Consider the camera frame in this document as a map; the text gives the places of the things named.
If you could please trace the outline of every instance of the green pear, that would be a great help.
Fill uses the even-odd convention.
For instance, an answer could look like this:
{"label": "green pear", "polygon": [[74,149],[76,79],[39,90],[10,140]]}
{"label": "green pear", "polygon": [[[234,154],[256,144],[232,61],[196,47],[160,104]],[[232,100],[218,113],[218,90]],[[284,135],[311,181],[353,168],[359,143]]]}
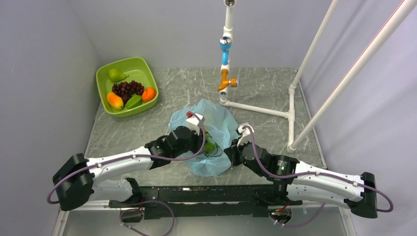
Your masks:
{"label": "green pear", "polygon": [[117,81],[126,79],[126,75],[117,68],[112,68],[109,70],[109,79],[111,82],[116,83]]}

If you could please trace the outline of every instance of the gray marble table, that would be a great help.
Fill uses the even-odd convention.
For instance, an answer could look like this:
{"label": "gray marble table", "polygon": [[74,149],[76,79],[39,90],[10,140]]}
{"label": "gray marble table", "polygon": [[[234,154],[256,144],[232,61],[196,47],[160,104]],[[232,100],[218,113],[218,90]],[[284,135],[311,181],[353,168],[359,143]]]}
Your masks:
{"label": "gray marble table", "polygon": [[[217,86],[220,82],[218,68],[165,68],[153,71],[159,88],[158,103],[148,111],[116,118],[107,114],[100,105],[92,130],[86,157],[96,158],[130,151],[170,132],[168,123],[172,113],[196,105],[205,98],[218,103]],[[289,109],[288,86],[294,73],[290,68],[235,68],[230,76],[238,77],[238,88],[229,89],[229,100],[279,111]],[[313,133],[310,133],[295,153],[288,153],[288,122],[286,119],[238,108],[227,108],[236,121],[249,122],[255,130],[256,143],[274,154],[283,154],[322,167],[319,150]],[[296,122],[298,134],[308,122],[307,111],[299,88],[295,93]],[[134,177],[141,186],[173,185],[232,185],[269,184],[248,168],[240,165],[215,177],[194,175],[183,162],[150,171],[137,171],[117,179]]]}

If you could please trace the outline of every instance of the orange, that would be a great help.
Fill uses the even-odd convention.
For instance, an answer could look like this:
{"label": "orange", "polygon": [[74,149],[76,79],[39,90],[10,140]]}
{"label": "orange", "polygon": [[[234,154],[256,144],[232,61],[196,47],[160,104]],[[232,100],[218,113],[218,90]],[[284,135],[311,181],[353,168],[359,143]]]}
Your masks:
{"label": "orange", "polygon": [[144,102],[149,102],[156,97],[156,90],[154,88],[146,88],[142,94],[142,100]]}

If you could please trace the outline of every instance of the blue plastic bag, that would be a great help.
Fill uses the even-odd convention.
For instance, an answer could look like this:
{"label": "blue plastic bag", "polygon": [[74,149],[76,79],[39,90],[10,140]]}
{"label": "blue plastic bag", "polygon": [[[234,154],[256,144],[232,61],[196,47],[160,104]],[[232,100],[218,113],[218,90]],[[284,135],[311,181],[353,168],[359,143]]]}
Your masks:
{"label": "blue plastic bag", "polygon": [[[185,126],[187,111],[192,111],[204,116],[206,119],[204,122],[206,131],[221,149],[220,151],[216,151],[219,153],[216,156],[204,153],[195,158],[186,160],[187,166],[198,176],[216,176],[223,173],[231,166],[230,160],[227,155],[223,153],[223,150],[230,147],[233,139],[238,138],[236,132],[238,123],[233,118],[232,114],[230,114],[223,106],[201,99],[196,106],[184,107],[172,115],[169,123],[171,131],[175,130],[178,126]],[[192,155],[192,152],[189,151],[181,156],[190,155]]]}

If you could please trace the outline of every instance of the green basket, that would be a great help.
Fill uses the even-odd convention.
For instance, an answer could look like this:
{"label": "green basket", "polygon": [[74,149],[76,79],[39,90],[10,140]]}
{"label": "green basket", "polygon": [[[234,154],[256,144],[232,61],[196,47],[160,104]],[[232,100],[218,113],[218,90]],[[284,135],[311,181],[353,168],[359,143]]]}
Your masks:
{"label": "green basket", "polygon": [[[117,68],[121,70],[125,75],[126,79],[118,81],[117,84],[127,81],[131,82],[132,80],[139,82],[145,88],[152,87],[156,90],[156,97],[149,102],[142,103],[138,107],[127,109],[125,106],[121,110],[114,109],[107,102],[107,94],[112,91],[113,82],[109,80],[109,69]],[[95,74],[95,79],[97,81],[98,93],[100,94],[101,104],[103,104],[104,109],[107,113],[114,115],[119,118],[132,116],[141,112],[146,111],[147,109],[155,106],[156,101],[158,100],[159,91],[156,86],[155,78],[152,75],[152,72],[149,69],[148,64],[143,58],[127,58],[123,60],[118,60],[108,65],[101,67],[97,70]]]}

